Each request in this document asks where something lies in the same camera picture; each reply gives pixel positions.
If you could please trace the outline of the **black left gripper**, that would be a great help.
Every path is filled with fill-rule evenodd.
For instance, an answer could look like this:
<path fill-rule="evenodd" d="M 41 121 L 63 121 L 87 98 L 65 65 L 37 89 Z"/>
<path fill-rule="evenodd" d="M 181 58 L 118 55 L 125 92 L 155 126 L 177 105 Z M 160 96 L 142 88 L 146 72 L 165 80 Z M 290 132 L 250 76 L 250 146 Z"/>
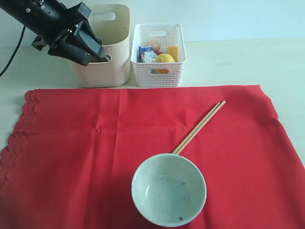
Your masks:
<path fill-rule="evenodd" d="M 102 40 L 96 37 L 88 23 L 91 9 L 83 2 L 67 8 L 58 0 L 15 0 L 15 18 L 37 37 L 32 47 L 83 66 L 89 64 L 89 54 L 104 56 Z M 68 43 L 60 42 L 68 35 Z"/>

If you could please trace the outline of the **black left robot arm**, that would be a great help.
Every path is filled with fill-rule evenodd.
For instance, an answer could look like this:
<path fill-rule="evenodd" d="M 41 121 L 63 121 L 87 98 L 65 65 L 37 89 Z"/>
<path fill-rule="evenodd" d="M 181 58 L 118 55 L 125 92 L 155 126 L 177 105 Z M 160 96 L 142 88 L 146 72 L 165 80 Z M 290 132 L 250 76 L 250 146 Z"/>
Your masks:
<path fill-rule="evenodd" d="M 91 9 L 83 2 L 67 8 L 59 0 L 2 0 L 0 8 L 37 36 L 32 47 L 87 66 L 90 57 L 105 60 L 102 40 L 93 33 Z"/>

